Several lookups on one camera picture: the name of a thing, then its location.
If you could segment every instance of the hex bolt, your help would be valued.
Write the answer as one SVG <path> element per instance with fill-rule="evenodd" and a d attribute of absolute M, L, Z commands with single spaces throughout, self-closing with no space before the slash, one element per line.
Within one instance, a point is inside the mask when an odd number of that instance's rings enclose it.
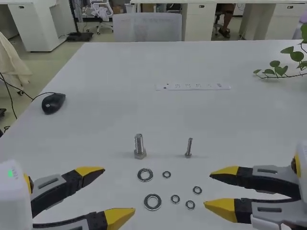
<path fill-rule="evenodd" d="M 134 142 L 135 142 L 135 150 L 134 150 L 134 157 L 136 159 L 143 159 L 146 157 L 146 149 L 144 148 L 143 144 L 143 135 L 141 133 L 138 133 L 134 137 Z"/>
<path fill-rule="evenodd" d="M 187 152 L 184 154 L 186 158 L 190 158 L 192 156 L 191 154 L 192 140 L 193 138 L 189 138 Z"/>

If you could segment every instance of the threaded shaft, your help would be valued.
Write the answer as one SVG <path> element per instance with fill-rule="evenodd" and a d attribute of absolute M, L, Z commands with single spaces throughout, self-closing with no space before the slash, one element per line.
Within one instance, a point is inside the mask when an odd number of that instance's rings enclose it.
<path fill-rule="evenodd" d="M 135 150 L 137 154 L 143 154 L 144 153 L 144 146 L 143 146 L 143 135 L 141 133 L 138 133 L 134 137 L 135 142 Z"/>
<path fill-rule="evenodd" d="M 189 138 L 188 148 L 187 148 L 187 155 L 191 155 L 192 140 L 193 140 L 193 138 Z"/>

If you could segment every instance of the washer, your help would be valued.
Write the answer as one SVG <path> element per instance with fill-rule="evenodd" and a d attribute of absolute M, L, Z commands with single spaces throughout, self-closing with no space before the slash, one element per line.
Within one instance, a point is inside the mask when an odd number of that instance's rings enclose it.
<path fill-rule="evenodd" d="M 171 174 L 170 171 L 165 171 L 165 172 L 162 173 L 162 176 L 163 176 L 165 179 L 170 178 L 171 175 L 172 175 L 172 174 Z"/>
<path fill-rule="evenodd" d="M 193 210 L 193 209 L 195 208 L 195 203 L 194 203 L 194 201 L 188 200 L 188 201 L 186 202 L 186 208 L 187 208 L 188 210 Z"/>
<path fill-rule="evenodd" d="M 172 195 L 171 202 L 175 205 L 178 204 L 180 202 L 180 197 L 178 195 Z"/>
<path fill-rule="evenodd" d="M 149 177 L 147 177 L 147 178 L 143 178 L 142 177 L 142 173 L 143 172 L 148 172 L 149 173 Z M 139 170 L 139 172 L 138 172 L 138 179 L 140 180 L 140 181 L 142 181 L 142 182 L 148 182 L 148 181 L 150 181 L 154 176 L 153 176 L 154 174 L 153 174 L 153 171 L 151 171 L 151 169 L 145 169 L 145 168 L 143 168 L 143 169 L 140 169 Z"/>
<path fill-rule="evenodd" d="M 148 204 L 148 200 L 150 198 L 155 198 L 158 201 L 158 204 L 156 206 L 154 206 L 154 207 L 151 207 Z M 148 194 L 145 197 L 145 199 L 144 199 L 145 208 L 147 208 L 149 211 L 156 211 L 156 210 L 158 210 L 161 207 L 161 204 L 162 204 L 162 200 L 161 200 L 161 198 L 157 194 Z"/>
<path fill-rule="evenodd" d="M 201 194 L 202 193 L 202 189 L 201 189 L 201 187 L 199 187 L 199 186 L 195 186 L 194 188 L 193 188 L 193 193 L 195 193 L 196 195 L 199 195 L 199 194 Z"/>

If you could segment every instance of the shoe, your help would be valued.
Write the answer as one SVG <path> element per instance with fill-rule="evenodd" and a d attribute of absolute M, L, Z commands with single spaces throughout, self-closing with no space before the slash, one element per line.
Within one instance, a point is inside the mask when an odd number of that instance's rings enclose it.
<path fill-rule="evenodd" d="M 230 38 L 230 33 L 229 31 L 223 31 L 221 28 L 219 29 L 219 33 L 224 37 L 224 38 Z"/>

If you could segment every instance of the black computer mouse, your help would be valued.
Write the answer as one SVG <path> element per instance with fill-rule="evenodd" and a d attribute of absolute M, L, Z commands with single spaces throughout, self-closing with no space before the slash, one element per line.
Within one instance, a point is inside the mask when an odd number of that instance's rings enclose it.
<path fill-rule="evenodd" d="M 45 114 L 49 115 L 58 111 L 62 107 L 65 98 L 66 95 L 63 93 L 54 93 L 45 97 L 42 101 L 42 109 Z"/>

